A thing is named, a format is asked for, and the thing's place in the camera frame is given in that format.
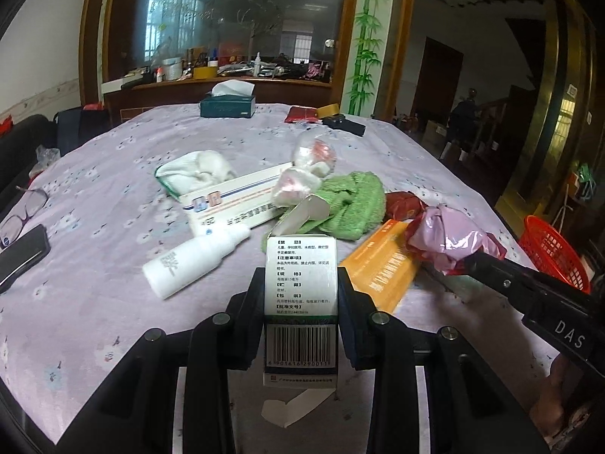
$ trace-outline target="barcode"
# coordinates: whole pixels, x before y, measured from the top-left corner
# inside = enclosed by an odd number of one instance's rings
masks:
[[[267,366],[336,366],[336,325],[267,324]]]

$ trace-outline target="red basket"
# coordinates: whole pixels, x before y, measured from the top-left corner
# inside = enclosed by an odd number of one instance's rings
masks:
[[[519,245],[536,268],[590,294],[591,282],[586,270],[563,236],[537,216],[527,216],[524,223],[525,232]]]

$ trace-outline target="tablecloth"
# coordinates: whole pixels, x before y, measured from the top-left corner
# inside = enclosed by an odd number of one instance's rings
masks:
[[[32,420],[56,442],[120,357],[145,330],[195,327],[223,311],[264,266],[261,237],[270,223],[221,266],[166,301],[151,291],[144,263],[192,237],[185,213],[154,179],[159,165],[187,152],[213,149],[238,175],[288,162],[307,125],[283,122],[289,106],[260,104],[252,119],[206,119],[197,105],[157,107],[69,153],[34,188],[50,199],[25,230],[43,224],[51,252],[0,295],[0,376]],[[327,130],[337,174],[371,171],[386,191],[412,191],[428,204],[463,210],[494,233],[521,264],[529,260],[485,200],[390,124],[352,117],[363,138]],[[23,210],[18,204],[12,213]],[[358,243],[338,242],[338,259]],[[468,302],[420,273],[395,315],[410,327],[456,326],[524,407],[537,397],[555,351],[525,329],[506,300],[485,289]],[[234,428],[247,453],[365,452],[373,373],[355,372],[340,354],[337,393],[288,429],[261,415],[266,399],[298,391],[262,386],[262,344],[247,372],[230,373]],[[421,429],[428,447],[426,392]]]

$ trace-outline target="white bottle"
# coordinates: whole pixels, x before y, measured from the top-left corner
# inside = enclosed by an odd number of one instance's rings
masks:
[[[243,223],[209,229],[143,265],[143,273],[154,293],[167,299],[216,268],[244,239],[250,228]]]
[[[254,72],[255,77],[261,74],[261,53],[260,51],[256,53],[256,59],[254,60]]]

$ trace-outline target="green tissue box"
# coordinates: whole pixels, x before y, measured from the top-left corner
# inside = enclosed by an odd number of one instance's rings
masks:
[[[200,116],[203,118],[251,118],[255,109],[254,95],[208,95],[200,102]]]

